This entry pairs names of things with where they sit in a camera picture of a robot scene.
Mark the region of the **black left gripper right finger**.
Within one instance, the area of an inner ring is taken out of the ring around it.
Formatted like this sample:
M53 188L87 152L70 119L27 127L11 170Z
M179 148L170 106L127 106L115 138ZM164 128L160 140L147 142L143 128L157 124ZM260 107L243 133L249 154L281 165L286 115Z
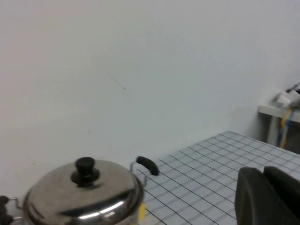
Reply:
M265 225L298 225L300 223L300 182L282 170L267 166L263 175Z

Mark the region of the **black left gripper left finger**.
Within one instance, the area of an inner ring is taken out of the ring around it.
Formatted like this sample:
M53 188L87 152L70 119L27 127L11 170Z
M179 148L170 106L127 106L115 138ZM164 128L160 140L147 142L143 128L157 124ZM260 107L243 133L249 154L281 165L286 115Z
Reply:
M284 208L275 189L255 168L239 170L235 193L235 213L239 225L283 225Z

